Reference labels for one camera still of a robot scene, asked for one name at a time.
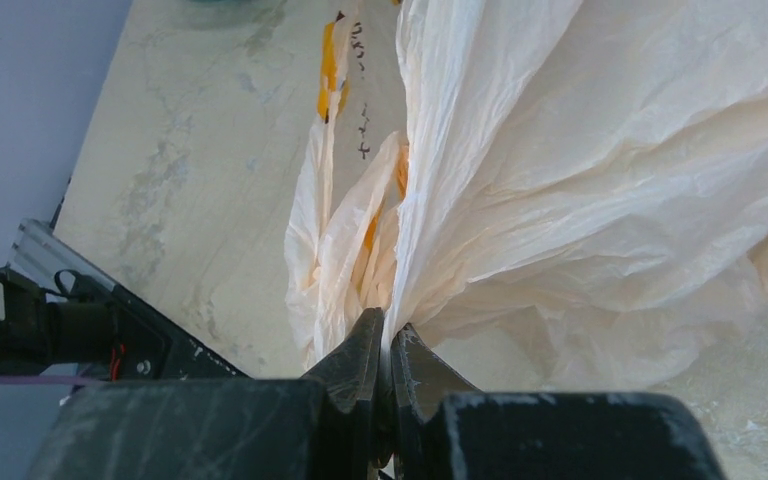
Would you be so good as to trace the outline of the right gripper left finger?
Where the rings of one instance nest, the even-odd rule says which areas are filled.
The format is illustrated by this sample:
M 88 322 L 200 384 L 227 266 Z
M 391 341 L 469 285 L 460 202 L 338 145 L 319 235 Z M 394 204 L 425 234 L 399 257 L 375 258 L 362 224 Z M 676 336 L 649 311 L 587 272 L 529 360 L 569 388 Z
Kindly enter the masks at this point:
M 301 378 L 325 397 L 313 444 L 314 479 L 376 479 L 385 459 L 381 432 L 381 308 L 364 310 L 346 339 Z

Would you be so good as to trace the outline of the orange plastic bag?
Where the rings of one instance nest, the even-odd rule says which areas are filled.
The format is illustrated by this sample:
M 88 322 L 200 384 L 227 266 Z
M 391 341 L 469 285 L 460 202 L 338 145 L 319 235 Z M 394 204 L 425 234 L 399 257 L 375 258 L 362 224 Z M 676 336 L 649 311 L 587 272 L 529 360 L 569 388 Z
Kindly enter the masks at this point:
M 500 326 L 640 388 L 768 300 L 768 1 L 333 1 L 284 256 L 303 364 Z

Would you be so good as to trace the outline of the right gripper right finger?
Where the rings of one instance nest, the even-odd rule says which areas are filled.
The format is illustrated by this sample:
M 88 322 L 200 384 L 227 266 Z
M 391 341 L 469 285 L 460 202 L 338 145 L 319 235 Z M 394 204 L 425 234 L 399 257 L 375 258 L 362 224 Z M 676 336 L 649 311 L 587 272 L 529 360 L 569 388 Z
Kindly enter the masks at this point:
M 450 479 L 451 441 L 441 403 L 478 388 L 436 355 L 413 325 L 391 344 L 397 479 Z

